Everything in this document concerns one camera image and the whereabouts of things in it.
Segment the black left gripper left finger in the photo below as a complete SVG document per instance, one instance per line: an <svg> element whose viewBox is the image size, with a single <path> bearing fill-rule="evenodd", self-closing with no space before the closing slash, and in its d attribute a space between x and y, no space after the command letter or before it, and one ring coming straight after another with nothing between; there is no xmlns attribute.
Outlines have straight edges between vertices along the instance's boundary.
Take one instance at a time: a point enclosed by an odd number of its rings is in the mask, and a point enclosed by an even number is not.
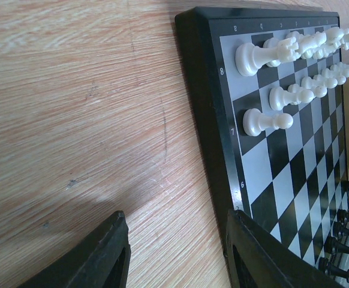
<svg viewBox="0 0 349 288"><path fill-rule="evenodd" d="M116 211L20 287L125 287L130 258L125 214Z"/></svg>

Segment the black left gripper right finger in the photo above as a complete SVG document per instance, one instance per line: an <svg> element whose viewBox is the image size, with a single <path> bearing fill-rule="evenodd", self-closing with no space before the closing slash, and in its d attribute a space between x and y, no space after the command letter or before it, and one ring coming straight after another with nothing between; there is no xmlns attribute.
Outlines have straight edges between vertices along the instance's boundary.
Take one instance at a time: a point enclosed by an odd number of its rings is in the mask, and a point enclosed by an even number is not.
<svg viewBox="0 0 349 288"><path fill-rule="evenodd" d="M232 287L341 287L241 210L228 211L226 252Z"/></svg>

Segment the black and grey chessboard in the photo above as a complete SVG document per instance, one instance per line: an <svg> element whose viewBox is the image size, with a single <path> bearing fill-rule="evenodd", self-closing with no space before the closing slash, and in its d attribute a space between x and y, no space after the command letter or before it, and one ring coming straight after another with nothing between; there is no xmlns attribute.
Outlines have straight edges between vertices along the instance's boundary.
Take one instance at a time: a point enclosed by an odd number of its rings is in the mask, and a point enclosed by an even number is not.
<svg viewBox="0 0 349 288"><path fill-rule="evenodd" d="M227 264L232 209L317 270L324 257L347 271L334 259L349 254L326 253L324 244L334 237L338 210L349 212L342 87L349 64L341 56L349 49L349 28L340 26L336 12L257 8L195 7L174 21ZM299 43L295 61L270 61L254 76L238 72L240 45L276 47L291 37ZM276 87L309 89L315 98L273 110L269 94ZM269 116L288 113L293 125L249 136L243 116L253 108ZM349 222L342 224L349 229ZM336 239L346 245L346 237ZM348 283L328 277L341 287Z"/></svg>

